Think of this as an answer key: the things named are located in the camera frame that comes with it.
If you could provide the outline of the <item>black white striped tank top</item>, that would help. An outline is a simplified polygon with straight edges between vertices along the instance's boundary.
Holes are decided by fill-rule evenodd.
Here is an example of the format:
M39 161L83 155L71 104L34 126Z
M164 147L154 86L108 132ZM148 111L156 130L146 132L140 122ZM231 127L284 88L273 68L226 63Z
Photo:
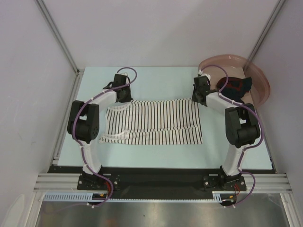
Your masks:
M100 143L126 145L202 144L198 104L191 99L133 100L106 111Z

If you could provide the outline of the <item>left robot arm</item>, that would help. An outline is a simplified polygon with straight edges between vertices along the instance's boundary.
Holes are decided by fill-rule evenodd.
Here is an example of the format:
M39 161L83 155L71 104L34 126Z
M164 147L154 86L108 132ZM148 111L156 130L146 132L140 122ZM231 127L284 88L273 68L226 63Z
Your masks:
M75 100L71 105L67 132L80 147L83 161L83 172L90 174L88 183L94 189L101 188L105 183L99 174L102 164L91 148L91 142L99 134L99 114L114 103L131 101L131 80L126 73L116 73L114 80L88 101Z

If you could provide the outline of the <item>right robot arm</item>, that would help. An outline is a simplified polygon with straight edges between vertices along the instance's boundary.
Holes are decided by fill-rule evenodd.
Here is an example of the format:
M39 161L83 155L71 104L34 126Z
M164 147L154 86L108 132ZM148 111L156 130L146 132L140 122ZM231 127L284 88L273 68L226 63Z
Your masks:
M225 135L229 142L226 159L221 166L224 174L218 184L224 190L235 185L234 176L242 173L246 151L258 147L264 140L263 130L253 104L242 104L211 89L209 77L202 74L194 78L194 102L210 107L225 116Z

